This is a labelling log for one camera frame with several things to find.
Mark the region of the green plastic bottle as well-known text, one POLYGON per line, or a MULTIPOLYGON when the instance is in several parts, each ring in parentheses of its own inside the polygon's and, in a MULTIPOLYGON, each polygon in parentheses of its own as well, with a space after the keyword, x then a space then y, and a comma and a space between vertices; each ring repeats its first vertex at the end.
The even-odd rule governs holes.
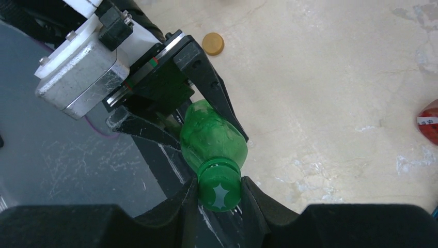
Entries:
POLYGON ((198 174, 201 166, 213 158, 230 159, 242 168, 248 154, 244 136, 205 99, 189 106, 180 144, 184 159, 198 174))

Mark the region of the green bottle cap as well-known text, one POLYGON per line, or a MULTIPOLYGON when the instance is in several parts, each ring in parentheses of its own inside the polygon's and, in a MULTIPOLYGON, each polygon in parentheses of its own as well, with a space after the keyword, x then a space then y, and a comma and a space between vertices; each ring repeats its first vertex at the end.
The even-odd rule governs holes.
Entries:
POLYGON ((238 164, 225 157, 211 158, 197 171, 198 199, 208 210, 225 212, 241 200, 241 172, 238 164))

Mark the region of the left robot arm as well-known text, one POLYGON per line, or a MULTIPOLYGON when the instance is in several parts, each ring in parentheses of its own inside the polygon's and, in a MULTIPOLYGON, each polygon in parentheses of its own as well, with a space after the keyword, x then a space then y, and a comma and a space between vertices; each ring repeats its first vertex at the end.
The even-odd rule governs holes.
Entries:
POLYGON ((113 132, 178 150, 197 90, 244 133, 201 45, 181 30, 162 33, 135 1, 1 1, 1 23, 50 50, 35 94, 75 120, 103 103, 113 132))

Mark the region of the tea bottle with yellow-red label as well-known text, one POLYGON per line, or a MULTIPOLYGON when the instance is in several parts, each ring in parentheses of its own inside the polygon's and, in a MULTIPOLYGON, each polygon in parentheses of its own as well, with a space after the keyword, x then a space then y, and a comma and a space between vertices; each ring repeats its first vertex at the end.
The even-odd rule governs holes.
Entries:
POLYGON ((427 105, 417 116, 420 133, 431 143, 437 145, 437 100, 427 105))

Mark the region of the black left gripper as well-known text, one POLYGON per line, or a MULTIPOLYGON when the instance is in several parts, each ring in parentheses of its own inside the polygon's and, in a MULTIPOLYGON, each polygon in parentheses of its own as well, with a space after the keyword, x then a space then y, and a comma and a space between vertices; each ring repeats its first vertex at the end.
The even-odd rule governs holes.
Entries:
POLYGON ((131 68, 128 78, 103 100, 113 110, 105 120, 111 131, 181 150, 181 124, 173 115, 160 113, 173 113, 190 100, 194 94, 191 81, 211 107, 249 140, 224 81, 191 35, 176 31, 131 68))

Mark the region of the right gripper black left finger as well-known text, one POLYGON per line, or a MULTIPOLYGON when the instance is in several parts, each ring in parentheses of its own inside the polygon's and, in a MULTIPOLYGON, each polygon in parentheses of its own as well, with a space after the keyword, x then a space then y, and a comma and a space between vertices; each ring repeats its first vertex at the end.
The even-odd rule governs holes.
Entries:
POLYGON ((137 217, 117 205, 12 207, 1 213, 1 247, 133 247, 146 230, 137 217))

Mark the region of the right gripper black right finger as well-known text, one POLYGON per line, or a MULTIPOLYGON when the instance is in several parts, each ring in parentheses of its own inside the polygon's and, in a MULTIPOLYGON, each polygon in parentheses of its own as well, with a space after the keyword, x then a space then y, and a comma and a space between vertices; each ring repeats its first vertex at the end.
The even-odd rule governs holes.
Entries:
POLYGON ((312 204, 296 213, 242 178, 246 247, 437 247, 437 221, 404 204, 312 204))

